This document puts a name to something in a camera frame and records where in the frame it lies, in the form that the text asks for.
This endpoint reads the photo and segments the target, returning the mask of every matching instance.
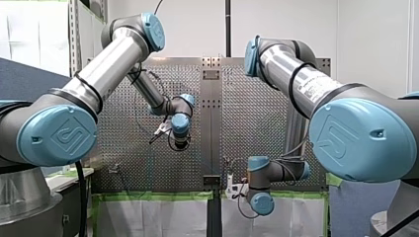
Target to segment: metal pole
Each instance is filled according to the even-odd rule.
[[[231,57],[231,0],[225,0],[225,56]]]

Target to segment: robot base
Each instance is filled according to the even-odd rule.
[[[408,215],[419,209],[419,188],[400,182],[400,187],[388,211],[376,213],[370,222],[370,237],[379,237]],[[419,219],[415,219],[396,232],[393,237],[419,236]]]
[[[0,174],[0,236],[60,237],[60,194],[51,194],[40,168]]]
[[[62,214],[62,196],[53,194],[48,206],[0,221],[0,235],[61,237]]]

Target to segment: perforated metal panel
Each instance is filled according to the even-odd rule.
[[[212,60],[213,67],[204,63]],[[219,66],[218,58],[154,58],[145,63],[160,76],[161,81],[154,83],[161,92],[196,98],[192,144],[181,153],[172,151],[165,137],[148,145],[163,118],[151,116],[145,101],[125,80],[99,117],[100,155],[93,162],[97,170],[93,192],[201,191],[203,175],[221,174],[225,180],[224,160],[234,160],[235,182],[239,182],[246,175],[249,156],[279,157],[285,144],[288,99],[259,79],[244,76],[242,64],[243,58],[223,58]],[[319,65],[330,74],[328,59],[320,59]],[[310,179],[294,187],[276,183],[275,189],[322,190],[325,173],[309,146],[306,158]]]
[[[320,69],[330,74],[330,60],[318,59]],[[220,166],[226,185],[226,161],[232,164],[234,183],[246,177],[247,158],[255,155],[280,157],[285,145],[289,101],[258,78],[246,77],[243,59],[222,61],[222,125]],[[295,186],[274,183],[274,190],[321,191],[325,189],[325,172],[308,144],[305,158],[310,164],[309,179]]]
[[[161,78],[154,83],[162,93],[169,97],[187,93],[198,102],[192,119],[192,143],[185,152],[172,151],[165,135],[148,144],[163,118],[149,114],[146,102],[127,79],[114,92],[99,117],[102,160],[93,180],[95,193],[202,189],[205,162],[201,160],[200,60],[154,59],[145,65]]]

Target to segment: green tape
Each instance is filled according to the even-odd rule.
[[[342,184],[342,179],[331,174],[331,173],[327,173],[326,174],[326,184],[329,186],[336,186],[336,187],[340,187],[340,185]]]
[[[190,193],[154,193],[154,192],[123,192],[114,194],[95,195],[98,201],[118,200],[208,200],[212,199],[212,192],[190,192]]]
[[[83,169],[83,172],[86,172],[86,171],[93,171],[93,169],[92,168]],[[64,176],[64,177],[72,177],[72,178],[78,177],[76,170],[66,171],[64,174],[62,174],[61,171],[58,171],[58,172],[55,172],[55,173],[52,173],[52,174],[48,175],[47,177],[52,178],[52,177],[55,177],[55,176]]]
[[[98,217],[99,217],[99,199],[97,196],[92,196],[92,224],[93,237],[98,236]]]
[[[323,199],[327,196],[325,192],[292,192],[292,191],[273,191],[273,198],[301,198],[301,199]]]
[[[325,197],[324,197],[324,223],[323,223],[323,236],[328,236],[327,232],[328,232],[328,228],[329,228],[329,193],[324,193]]]

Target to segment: light blue end cap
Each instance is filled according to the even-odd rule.
[[[416,141],[407,124],[388,108],[363,99],[322,106],[311,120],[309,137],[323,167],[344,180],[397,180],[416,161]]]
[[[144,32],[154,51],[160,51],[166,44],[163,26],[160,20],[152,13],[141,15]]]
[[[244,72],[246,76],[256,77],[256,57],[257,48],[255,39],[250,40],[246,46],[246,55],[244,57]]]
[[[189,118],[184,114],[172,116],[172,129],[174,133],[185,133],[189,129]]]
[[[268,156],[251,156],[247,161],[248,171],[257,171],[269,165]]]
[[[250,200],[252,209],[260,215],[269,215],[274,211],[274,199],[267,193],[258,193]]]
[[[75,106],[53,106],[30,117],[17,137],[20,155],[36,166],[63,166],[82,159],[96,141],[93,118]]]
[[[189,94],[182,94],[181,97],[183,99],[185,99],[187,102],[189,102],[192,105],[192,107],[195,105],[195,98],[194,98],[194,96],[191,96]]]
[[[308,179],[310,175],[311,175],[310,165],[306,161],[304,161],[304,170],[302,171],[302,175],[299,179],[300,180]]]

